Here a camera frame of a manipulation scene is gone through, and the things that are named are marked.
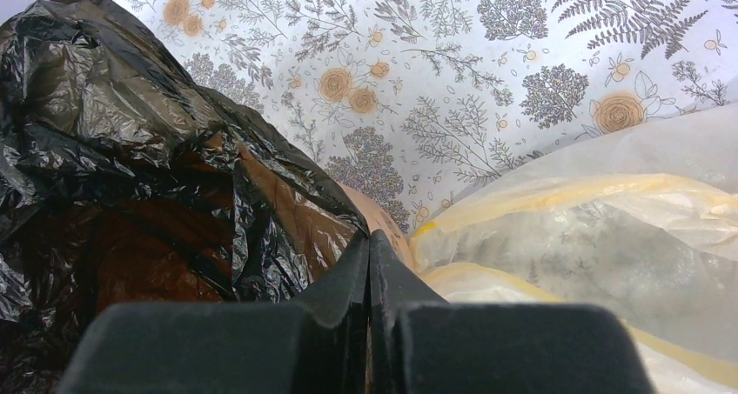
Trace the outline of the translucent white trash bag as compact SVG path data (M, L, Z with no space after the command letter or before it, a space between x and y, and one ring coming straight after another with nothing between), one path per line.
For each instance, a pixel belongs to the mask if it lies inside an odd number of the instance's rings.
M659 393L734 393L737 108L538 158L418 229L404 260L455 303L606 308Z

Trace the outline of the black trash bag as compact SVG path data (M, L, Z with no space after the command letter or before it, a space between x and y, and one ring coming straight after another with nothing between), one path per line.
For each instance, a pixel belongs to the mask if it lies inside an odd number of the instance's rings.
M303 151L113 1L2 25L2 392L56 391L113 304L283 302L368 234Z

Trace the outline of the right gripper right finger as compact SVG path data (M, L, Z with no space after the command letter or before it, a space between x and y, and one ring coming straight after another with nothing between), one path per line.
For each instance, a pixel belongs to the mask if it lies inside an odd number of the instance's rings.
M651 393L625 327L581 304L451 304L369 241L375 393Z

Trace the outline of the orange plastic trash bin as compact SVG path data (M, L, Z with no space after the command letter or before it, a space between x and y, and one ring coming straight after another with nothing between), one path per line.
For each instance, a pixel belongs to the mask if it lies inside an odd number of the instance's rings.
M408 245L406 235L389 216L389 214L367 195L348 185L340 184L346 195L352 200L365 218L370 231L383 230L399 259L411 270L414 270L414 261Z

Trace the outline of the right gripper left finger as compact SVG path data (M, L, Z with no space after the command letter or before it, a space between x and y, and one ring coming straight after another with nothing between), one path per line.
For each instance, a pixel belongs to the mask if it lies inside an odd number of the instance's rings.
M361 393L366 387L369 240L296 297L127 303L77 347L61 393Z

